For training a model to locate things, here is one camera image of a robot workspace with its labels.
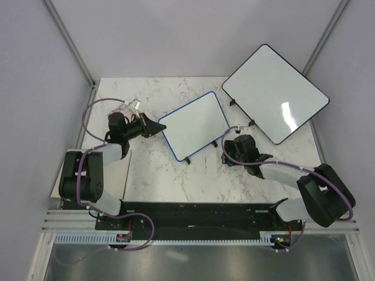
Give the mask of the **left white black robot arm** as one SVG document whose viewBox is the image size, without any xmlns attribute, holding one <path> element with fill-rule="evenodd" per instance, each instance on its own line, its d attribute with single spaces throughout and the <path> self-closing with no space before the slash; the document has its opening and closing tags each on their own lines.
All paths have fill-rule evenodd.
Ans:
<svg viewBox="0 0 375 281">
<path fill-rule="evenodd" d="M 66 152 L 59 196 L 108 216 L 108 223 L 122 230 L 127 227 L 129 217 L 121 211 L 122 201 L 105 191 L 105 167 L 127 156 L 131 139 L 149 138 L 167 126 L 150 120 L 144 113 L 130 121 L 124 114 L 115 112 L 108 117 L 108 127 L 102 145 Z"/>
</svg>

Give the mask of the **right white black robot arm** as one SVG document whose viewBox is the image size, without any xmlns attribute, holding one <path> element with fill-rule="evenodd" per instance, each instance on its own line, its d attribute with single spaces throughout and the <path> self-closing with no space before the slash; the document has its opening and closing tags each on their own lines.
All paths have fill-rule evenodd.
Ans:
<svg viewBox="0 0 375 281">
<path fill-rule="evenodd" d="M 311 219 L 327 228 L 336 221 L 350 221 L 356 201 L 335 170 L 327 164 L 303 168 L 260 153 L 250 135 L 233 140 L 221 139 L 222 162 L 243 166 L 248 174 L 262 180 L 277 181 L 297 189 L 297 199 L 282 199 L 271 207 L 268 223 L 274 230 L 290 221 Z"/>
</svg>

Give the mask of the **small blue-framed whiteboard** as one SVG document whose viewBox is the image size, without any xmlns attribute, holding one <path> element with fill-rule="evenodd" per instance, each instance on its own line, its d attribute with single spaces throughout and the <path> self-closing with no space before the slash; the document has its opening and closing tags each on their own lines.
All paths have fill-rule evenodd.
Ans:
<svg viewBox="0 0 375 281">
<path fill-rule="evenodd" d="M 229 122 L 214 91 L 160 117 L 162 134 L 176 161 L 183 162 L 220 139 Z"/>
</svg>

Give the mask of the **blue bone-shaped eraser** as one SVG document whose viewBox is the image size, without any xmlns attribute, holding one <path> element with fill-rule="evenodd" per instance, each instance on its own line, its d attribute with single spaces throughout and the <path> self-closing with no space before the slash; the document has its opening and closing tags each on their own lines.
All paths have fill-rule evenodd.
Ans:
<svg viewBox="0 0 375 281">
<path fill-rule="evenodd" d="M 229 151 L 227 154 L 229 155 L 227 164 L 229 166 L 235 166 L 236 164 L 233 162 L 233 160 L 235 159 L 235 153 L 233 151 Z"/>
</svg>

